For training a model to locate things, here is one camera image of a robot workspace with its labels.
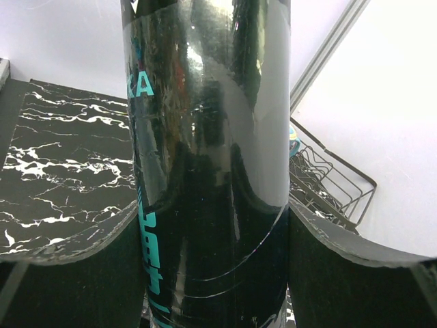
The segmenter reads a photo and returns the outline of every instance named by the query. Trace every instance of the blue object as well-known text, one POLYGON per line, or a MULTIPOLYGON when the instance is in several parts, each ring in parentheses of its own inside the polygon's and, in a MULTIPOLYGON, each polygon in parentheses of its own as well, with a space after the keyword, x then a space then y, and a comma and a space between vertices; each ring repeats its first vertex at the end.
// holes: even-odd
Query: blue object
POLYGON ((298 153, 299 147, 300 140, 298 138, 296 130, 292 126, 292 123, 290 123, 290 158, 298 153))

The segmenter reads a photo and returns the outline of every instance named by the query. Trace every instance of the white wall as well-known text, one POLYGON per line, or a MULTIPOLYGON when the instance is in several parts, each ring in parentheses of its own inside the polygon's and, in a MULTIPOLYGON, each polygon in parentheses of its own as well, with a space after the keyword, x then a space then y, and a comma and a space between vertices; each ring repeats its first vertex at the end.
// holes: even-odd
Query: white wall
POLYGON ((437 2, 371 0, 294 117, 374 178, 360 228, 437 256, 437 2))
MULTIPOLYGON (((292 0, 291 84, 349 0, 292 0)), ((119 0, 1 0, 0 57, 12 77, 126 97, 119 0)))

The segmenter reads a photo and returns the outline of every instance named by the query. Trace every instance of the black bottle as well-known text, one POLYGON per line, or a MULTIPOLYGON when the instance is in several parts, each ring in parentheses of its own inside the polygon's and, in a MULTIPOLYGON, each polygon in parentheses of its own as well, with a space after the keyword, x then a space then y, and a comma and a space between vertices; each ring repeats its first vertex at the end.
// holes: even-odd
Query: black bottle
POLYGON ((122 0, 155 327, 282 327, 290 0, 122 0))

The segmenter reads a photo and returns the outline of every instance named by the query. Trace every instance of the metal dish rack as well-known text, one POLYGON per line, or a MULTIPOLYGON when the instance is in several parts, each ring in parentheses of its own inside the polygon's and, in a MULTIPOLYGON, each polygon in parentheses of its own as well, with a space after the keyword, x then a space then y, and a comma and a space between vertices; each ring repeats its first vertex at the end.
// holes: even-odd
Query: metal dish rack
POLYGON ((375 180, 327 150, 293 118, 290 121, 314 145, 300 140, 300 150, 290 159, 289 196, 317 216, 358 234, 356 227, 376 191, 375 180))

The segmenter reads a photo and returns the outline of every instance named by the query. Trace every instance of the gray metal frame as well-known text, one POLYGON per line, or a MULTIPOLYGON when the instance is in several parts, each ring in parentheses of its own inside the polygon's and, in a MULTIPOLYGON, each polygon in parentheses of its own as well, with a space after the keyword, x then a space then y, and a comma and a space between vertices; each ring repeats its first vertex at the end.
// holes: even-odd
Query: gray metal frame
POLYGON ((351 0, 349 2, 343 14, 341 14, 339 20, 335 23, 325 41, 323 41, 321 47, 294 86, 290 94, 290 115, 293 114, 299 102, 315 81, 315 78, 319 75, 329 58, 335 52, 335 49, 337 49, 341 41, 348 34, 369 2, 370 0, 351 0))

